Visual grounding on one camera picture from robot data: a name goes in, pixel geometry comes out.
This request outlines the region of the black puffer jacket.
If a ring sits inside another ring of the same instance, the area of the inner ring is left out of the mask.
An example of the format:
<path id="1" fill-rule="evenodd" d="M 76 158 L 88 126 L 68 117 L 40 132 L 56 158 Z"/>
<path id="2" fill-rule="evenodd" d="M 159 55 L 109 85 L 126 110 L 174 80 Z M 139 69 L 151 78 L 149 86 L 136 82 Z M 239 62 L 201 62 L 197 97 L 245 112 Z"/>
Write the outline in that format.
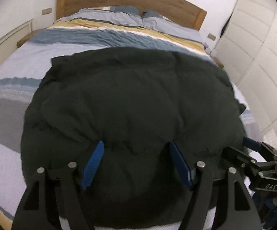
<path id="1" fill-rule="evenodd" d="M 24 115 L 22 170 L 59 169 L 100 141 L 104 155 L 84 192 L 96 226 L 147 228 L 180 222 L 191 194 L 169 142 L 189 166 L 219 166 L 224 147 L 242 148 L 240 115 L 227 74 L 210 61 L 158 49 L 106 48 L 55 57 Z"/>

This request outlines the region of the right wooden nightstand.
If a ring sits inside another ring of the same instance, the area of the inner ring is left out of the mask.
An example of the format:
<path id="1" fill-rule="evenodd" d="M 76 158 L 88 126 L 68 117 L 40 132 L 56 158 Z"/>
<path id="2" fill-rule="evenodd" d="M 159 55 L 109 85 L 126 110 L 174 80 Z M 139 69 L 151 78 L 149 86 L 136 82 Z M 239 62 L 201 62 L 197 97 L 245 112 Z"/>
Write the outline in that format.
<path id="1" fill-rule="evenodd" d="M 221 68 L 224 69 L 224 64 L 222 64 L 222 62 L 216 58 L 216 57 L 211 57 L 211 59 Z"/>

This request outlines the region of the wooden nightstand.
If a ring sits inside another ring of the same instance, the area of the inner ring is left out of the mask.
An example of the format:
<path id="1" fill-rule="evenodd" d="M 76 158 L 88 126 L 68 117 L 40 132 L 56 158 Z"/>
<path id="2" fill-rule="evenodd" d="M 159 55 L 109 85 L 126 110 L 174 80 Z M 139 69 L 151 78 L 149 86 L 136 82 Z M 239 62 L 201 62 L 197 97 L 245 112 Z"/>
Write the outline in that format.
<path id="1" fill-rule="evenodd" d="M 222 64 L 222 62 L 216 58 L 216 57 L 211 57 L 211 59 L 221 68 L 224 69 L 224 64 Z"/>
<path id="2" fill-rule="evenodd" d="M 46 28 L 43 29 L 38 29 L 35 31 L 32 31 L 31 33 L 29 33 L 28 35 L 26 35 L 25 37 L 23 37 L 22 39 L 20 39 L 19 41 L 17 41 L 17 48 L 20 48 L 23 44 L 25 44 L 28 40 L 30 40 L 31 38 L 33 38 L 35 35 L 37 35 L 38 33 L 42 32 L 43 30 L 45 30 Z"/>

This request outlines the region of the white wardrobe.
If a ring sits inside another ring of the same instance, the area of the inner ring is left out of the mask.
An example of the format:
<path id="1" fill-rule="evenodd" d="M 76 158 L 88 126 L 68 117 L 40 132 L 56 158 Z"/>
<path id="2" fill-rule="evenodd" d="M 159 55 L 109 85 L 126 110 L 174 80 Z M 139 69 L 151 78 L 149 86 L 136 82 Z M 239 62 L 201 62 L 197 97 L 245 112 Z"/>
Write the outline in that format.
<path id="1" fill-rule="evenodd" d="M 277 1 L 238 0 L 214 54 L 261 132 L 277 136 Z"/>

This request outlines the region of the striped duvet cover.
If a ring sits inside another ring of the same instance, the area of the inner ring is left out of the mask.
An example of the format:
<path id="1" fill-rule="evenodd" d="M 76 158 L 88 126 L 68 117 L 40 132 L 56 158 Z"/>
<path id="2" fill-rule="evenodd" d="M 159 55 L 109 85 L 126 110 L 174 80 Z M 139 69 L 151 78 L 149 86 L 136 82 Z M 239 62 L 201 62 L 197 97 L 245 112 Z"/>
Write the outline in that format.
<path id="1" fill-rule="evenodd" d="M 143 26 L 114 25 L 86 19 L 57 20 L 28 40 L 0 66 L 0 226 L 3 229 L 12 229 L 18 205 L 30 183 L 25 181 L 22 170 L 24 115 L 42 79 L 51 68 L 51 60 L 106 48 L 173 51 L 216 64 L 206 54 L 203 41 L 181 39 Z M 215 216 L 220 180 L 227 170 L 208 166 L 213 171 L 208 212 L 213 211 Z M 70 229 L 60 189 L 56 190 L 56 196 L 61 229 Z"/>

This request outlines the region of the white low cabinet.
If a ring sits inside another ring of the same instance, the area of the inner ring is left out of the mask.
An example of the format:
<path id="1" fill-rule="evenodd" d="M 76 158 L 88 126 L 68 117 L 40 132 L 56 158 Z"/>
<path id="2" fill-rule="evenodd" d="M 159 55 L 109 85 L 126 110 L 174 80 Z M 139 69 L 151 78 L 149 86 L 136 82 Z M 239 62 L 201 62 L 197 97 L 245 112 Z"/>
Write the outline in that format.
<path id="1" fill-rule="evenodd" d="M 32 32 L 32 19 L 19 25 L 0 39 L 0 66 L 17 49 L 17 42 Z"/>

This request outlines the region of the left wooden nightstand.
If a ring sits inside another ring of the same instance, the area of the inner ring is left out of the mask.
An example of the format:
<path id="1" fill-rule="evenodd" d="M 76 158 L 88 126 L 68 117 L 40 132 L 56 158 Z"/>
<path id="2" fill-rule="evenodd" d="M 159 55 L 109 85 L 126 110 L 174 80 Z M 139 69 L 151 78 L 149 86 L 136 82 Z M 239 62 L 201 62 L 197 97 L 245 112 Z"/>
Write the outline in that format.
<path id="1" fill-rule="evenodd" d="M 43 29 L 38 29 L 35 31 L 32 31 L 31 33 L 29 33 L 28 35 L 26 35 L 25 37 L 23 37 L 22 39 L 20 39 L 19 41 L 17 41 L 17 48 L 20 48 L 23 44 L 25 44 L 28 40 L 30 40 L 31 38 L 33 38 L 35 35 L 37 35 L 38 33 L 42 32 L 43 30 L 45 30 L 46 28 Z"/>

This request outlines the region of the right striped pillow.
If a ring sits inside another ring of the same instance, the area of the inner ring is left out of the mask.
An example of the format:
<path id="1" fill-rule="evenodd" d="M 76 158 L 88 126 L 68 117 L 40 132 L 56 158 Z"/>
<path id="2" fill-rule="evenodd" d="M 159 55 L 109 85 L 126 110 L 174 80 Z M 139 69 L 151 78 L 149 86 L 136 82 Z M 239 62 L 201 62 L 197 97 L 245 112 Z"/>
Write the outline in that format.
<path id="1" fill-rule="evenodd" d="M 147 10 L 144 12 L 143 27 L 176 36 L 181 39 L 191 39 L 197 42 L 202 42 L 199 31 L 180 26 L 153 10 Z"/>

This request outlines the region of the striped pillow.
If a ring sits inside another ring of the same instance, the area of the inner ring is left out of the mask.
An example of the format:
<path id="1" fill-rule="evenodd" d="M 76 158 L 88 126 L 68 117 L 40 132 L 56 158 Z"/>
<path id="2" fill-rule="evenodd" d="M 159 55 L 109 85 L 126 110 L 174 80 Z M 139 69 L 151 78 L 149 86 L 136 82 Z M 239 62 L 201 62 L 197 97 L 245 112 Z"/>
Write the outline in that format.
<path id="1" fill-rule="evenodd" d="M 70 16 L 60 18 L 59 21 L 71 21 L 74 19 L 109 22 L 123 26 L 143 26 L 143 19 L 139 14 L 139 10 L 134 6 L 84 8 Z"/>
<path id="2" fill-rule="evenodd" d="M 147 10 L 144 12 L 143 27 L 176 36 L 181 39 L 191 39 L 197 42 L 202 42 L 199 31 L 180 26 L 153 10 Z"/>

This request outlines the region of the left striped pillow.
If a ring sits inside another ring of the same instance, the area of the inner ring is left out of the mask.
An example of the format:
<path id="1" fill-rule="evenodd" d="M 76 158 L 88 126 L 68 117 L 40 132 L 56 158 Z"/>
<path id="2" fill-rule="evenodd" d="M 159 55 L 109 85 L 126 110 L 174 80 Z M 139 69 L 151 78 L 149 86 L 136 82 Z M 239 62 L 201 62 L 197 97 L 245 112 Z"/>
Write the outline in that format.
<path id="1" fill-rule="evenodd" d="M 139 14 L 139 10 L 134 6 L 84 8 L 70 16 L 60 18 L 59 21 L 71 21 L 74 19 L 109 22 L 123 26 L 143 26 L 143 19 Z"/>

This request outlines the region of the wooden headboard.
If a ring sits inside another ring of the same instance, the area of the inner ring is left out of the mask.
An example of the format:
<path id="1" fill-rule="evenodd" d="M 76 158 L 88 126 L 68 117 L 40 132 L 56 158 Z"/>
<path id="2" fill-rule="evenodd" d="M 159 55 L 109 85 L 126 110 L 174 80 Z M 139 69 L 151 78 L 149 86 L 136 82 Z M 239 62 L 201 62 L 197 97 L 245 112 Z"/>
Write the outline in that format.
<path id="1" fill-rule="evenodd" d="M 70 16 L 82 8 L 110 5 L 134 6 L 141 15 L 150 9 L 195 30 L 200 30 L 207 15 L 204 9 L 186 0 L 57 0 L 56 19 Z"/>

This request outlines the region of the right wall switch plate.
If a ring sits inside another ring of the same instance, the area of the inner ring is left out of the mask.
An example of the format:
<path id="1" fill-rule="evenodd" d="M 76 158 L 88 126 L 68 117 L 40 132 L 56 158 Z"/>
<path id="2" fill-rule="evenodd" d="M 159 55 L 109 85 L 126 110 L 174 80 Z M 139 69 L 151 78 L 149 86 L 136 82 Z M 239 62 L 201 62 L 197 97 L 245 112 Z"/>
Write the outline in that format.
<path id="1" fill-rule="evenodd" d="M 212 41 L 215 41 L 215 39 L 216 39 L 217 37 L 216 37 L 215 35 L 209 33 L 209 34 L 208 34 L 208 38 L 209 38 L 210 40 L 212 40 Z"/>

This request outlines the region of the wall switch plate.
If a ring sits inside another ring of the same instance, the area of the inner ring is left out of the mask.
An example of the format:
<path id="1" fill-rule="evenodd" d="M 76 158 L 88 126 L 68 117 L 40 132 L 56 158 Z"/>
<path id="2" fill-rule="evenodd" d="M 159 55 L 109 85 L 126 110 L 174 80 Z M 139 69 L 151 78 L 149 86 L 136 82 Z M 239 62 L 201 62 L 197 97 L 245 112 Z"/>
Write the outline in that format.
<path id="1" fill-rule="evenodd" d="M 47 14 L 51 14 L 52 13 L 52 8 L 46 8 L 46 9 L 42 9 L 42 16 L 43 15 L 47 15 Z"/>
<path id="2" fill-rule="evenodd" d="M 208 34 L 208 38 L 209 38 L 210 40 L 212 40 L 212 41 L 215 41 L 215 39 L 216 39 L 217 37 L 216 37 L 215 35 L 209 33 L 209 34 Z"/>

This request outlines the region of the left wall switch plate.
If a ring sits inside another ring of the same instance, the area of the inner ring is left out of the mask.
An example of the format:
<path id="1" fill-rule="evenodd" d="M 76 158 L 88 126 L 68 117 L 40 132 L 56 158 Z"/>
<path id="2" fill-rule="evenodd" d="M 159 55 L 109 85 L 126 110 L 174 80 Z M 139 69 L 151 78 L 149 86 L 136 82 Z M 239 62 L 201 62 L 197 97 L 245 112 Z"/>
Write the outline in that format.
<path id="1" fill-rule="evenodd" d="M 52 13 L 52 8 L 46 8 L 46 9 L 42 9 L 42 16 L 43 15 L 47 15 L 47 14 L 51 14 Z"/>

